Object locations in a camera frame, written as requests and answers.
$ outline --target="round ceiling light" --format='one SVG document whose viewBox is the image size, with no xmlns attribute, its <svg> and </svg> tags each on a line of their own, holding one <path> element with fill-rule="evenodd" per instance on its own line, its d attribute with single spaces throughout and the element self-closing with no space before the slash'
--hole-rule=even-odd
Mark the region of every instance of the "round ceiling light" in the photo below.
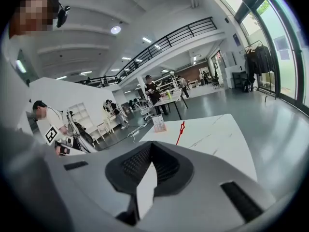
<svg viewBox="0 0 309 232">
<path fill-rule="evenodd" d="M 112 27 L 112 29 L 111 29 L 112 34 L 117 34 L 120 31 L 121 31 L 121 27 L 119 27 L 119 26 Z"/>
</svg>

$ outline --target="clothes rack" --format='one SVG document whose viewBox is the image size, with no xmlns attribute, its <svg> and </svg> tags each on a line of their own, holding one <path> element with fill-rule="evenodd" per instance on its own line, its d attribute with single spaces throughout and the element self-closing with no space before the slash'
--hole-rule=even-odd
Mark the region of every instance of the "clothes rack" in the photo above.
<svg viewBox="0 0 309 232">
<path fill-rule="evenodd" d="M 275 95 L 274 93 L 271 92 L 271 77 L 270 77 L 270 67 L 269 67 L 269 63 L 270 63 L 271 59 L 268 59 L 267 54 L 266 54 L 266 51 L 265 51 L 265 49 L 264 49 L 264 45 L 263 45 L 263 43 L 262 43 L 260 40 L 254 42 L 254 43 L 252 43 L 252 44 L 250 44 L 250 45 L 248 45 L 247 47 L 245 47 L 244 51 L 245 51 L 245 53 L 247 53 L 247 49 L 251 49 L 251 50 L 256 49 L 256 48 L 259 46 L 259 45 L 258 45 L 258 46 L 256 46 L 255 48 L 253 48 L 253 45 L 256 44 L 256 43 L 261 44 L 261 46 L 262 46 L 262 48 L 263 48 L 263 51 L 264 51 L 264 53 L 265 53 L 266 60 L 267 60 L 267 67 L 268 67 L 268 74 L 269 74 L 269 82 L 270 82 L 270 92 L 269 92 L 269 94 L 268 94 L 268 92 L 267 92 L 267 93 L 266 93 L 266 92 L 263 92 L 264 90 L 261 91 L 261 92 L 267 94 L 267 95 L 265 96 L 265 102 L 266 102 L 266 98 L 267 98 L 268 96 L 273 96 L 273 97 L 275 97 L 275 99 L 276 99 L 276 95 Z"/>
</svg>

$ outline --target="table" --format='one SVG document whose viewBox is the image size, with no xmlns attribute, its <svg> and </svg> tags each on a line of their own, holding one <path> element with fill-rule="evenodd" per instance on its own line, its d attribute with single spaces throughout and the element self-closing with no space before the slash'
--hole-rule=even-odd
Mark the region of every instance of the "table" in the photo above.
<svg viewBox="0 0 309 232">
<path fill-rule="evenodd" d="M 176 144 L 182 121 L 165 122 L 167 131 L 152 127 L 140 141 Z M 217 156 L 257 181 L 254 163 L 244 136 L 230 114 L 187 119 L 178 145 Z"/>
<path fill-rule="evenodd" d="M 182 116 L 180 115 L 179 113 L 179 110 L 178 110 L 178 107 L 177 107 L 177 104 L 176 104 L 176 101 L 181 97 L 185 106 L 188 108 L 187 104 L 185 103 L 184 99 L 183 99 L 183 96 L 182 96 L 182 91 L 178 91 L 178 92 L 175 92 L 174 94 L 171 94 L 172 96 L 172 99 L 169 99 L 168 96 L 164 97 L 162 101 L 158 101 L 155 105 L 155 106 L 161 106 L 161 105 L 165 105 L 165 104 L 170 104 L 170 103 L 174 103 L 175 104 L 175 107 L 176 107 L 176 110 L 178 112 L 178 116 L 179 116 L 179 119 L 182 120 Z"/>
</svg>

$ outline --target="red marker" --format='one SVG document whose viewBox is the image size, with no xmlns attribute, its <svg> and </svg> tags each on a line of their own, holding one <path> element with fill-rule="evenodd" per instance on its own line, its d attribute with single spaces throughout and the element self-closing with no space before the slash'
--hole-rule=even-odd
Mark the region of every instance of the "red marker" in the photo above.
<svg viewBox="0 0 309 232">
<path fill-rule="evenodd" d="M 179 141 L 179 139 L 180 139 L 180 136 L 182 135 L 182 133 L 183 133 L 183 129 L 185 128 L 185 126 L 184 126 L 184 121 L 183 121 L 183 123 L 180 125 L 180 133 L 179 133 L 179 136 L 178 136 L 178 140 L 177 140 L 177 143 L 176 143 L 176 145 L 178 144 L 178 141 Z"/>
</svg>

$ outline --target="tabletop sign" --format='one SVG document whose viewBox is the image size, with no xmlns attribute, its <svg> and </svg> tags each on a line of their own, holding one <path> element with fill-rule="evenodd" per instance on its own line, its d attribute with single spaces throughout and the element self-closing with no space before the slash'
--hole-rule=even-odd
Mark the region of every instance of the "tabletop sign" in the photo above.
<svg viewBox="0 0 309 232">
<path fill-rule="evenodd" d="M 157 115 L 152 117 L 153 122 L 154 122 L 154 131 L 155 132 L 162 132 L 162 131 L 166 131 L 166 127 L 164 124 L 164 120 L 162 115 Z"/>
</svg>

